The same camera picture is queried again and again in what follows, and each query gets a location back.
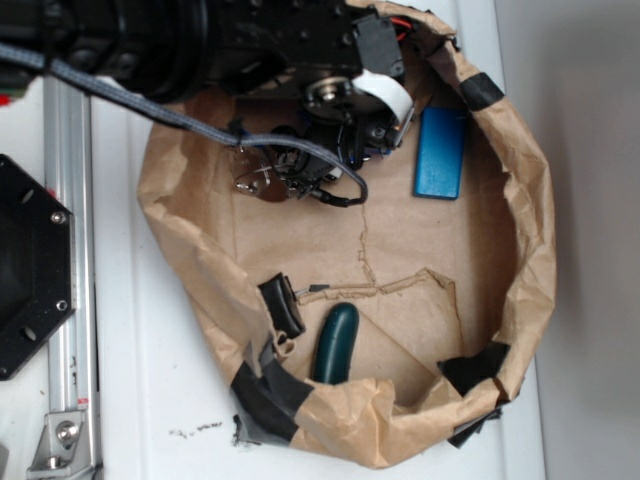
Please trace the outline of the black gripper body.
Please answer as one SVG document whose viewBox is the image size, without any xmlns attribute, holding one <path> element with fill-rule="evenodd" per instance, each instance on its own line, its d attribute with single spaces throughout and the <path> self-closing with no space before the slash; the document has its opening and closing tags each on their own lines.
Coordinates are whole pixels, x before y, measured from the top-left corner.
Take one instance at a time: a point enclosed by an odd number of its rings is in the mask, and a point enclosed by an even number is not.
<svg viewBox="0 0 640 480">
<path fill-rule="evenodd" d="M 298 198 L 332 200 L 323 185 L 348 176 L 366 199 L 358 170 L 371 152 L 397 148 L 412 121 L 401 44 L 414 33 L 414 20 L 345 1 L 209 6 L 215 40 L 210 80 L 236 98 L 298 102 L 301 126 L 272 132 L 314 145 L 305 151 L 263 141 L 247 148 L 267 153 Z"/>
</svg>

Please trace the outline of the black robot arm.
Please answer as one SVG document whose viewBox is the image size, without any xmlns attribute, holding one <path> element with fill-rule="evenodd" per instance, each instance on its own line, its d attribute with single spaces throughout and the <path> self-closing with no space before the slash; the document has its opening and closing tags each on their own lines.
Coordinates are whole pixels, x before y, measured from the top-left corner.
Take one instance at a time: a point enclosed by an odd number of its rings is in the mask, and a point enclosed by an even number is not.
<svg viewBox="0 0 640 480">
<path fill-rule="evenodd" d="M 350 200 L 323 183 L 355 177 L 370 151 L 398 146 L 414 102 L 400 50 L 412 23 L 343 1 L 5 1 L 1 100 L 39 75 L 111 100 L 162 124 L 165 114 L 218 86 L 236 98 L 296 101 L 305 128 L 268 134 L 233 122 L 216 140 L 237 145 L 244 194 L 277 201 Z"/>
</svg>

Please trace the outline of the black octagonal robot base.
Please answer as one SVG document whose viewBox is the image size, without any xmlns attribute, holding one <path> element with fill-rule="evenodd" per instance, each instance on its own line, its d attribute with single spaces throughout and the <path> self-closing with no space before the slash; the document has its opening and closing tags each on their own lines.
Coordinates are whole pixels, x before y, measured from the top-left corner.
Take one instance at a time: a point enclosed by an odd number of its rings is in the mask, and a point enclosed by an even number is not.
<svg viewBox="0 0 640 480">
<path fill-rule="evenodd" d="M 73 313 L 73 214 L 1 156 L 1 379 L 12 379 Z"/>
</svg>

